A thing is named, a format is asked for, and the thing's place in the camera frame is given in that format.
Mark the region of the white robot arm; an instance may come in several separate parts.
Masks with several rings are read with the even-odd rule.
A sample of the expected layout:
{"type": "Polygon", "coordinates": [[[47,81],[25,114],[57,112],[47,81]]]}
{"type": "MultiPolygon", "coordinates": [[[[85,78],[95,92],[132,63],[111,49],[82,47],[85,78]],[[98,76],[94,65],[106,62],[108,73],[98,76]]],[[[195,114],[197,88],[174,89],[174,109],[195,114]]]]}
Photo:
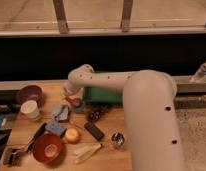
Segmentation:
{"type": "Polygon", "coordinates": [[[64,92],[71,96],[86,86],[122,93],[132,171],[185,171],[172,76],[154,70],[96,72],[84,64],[69,72],[64,92]]]}

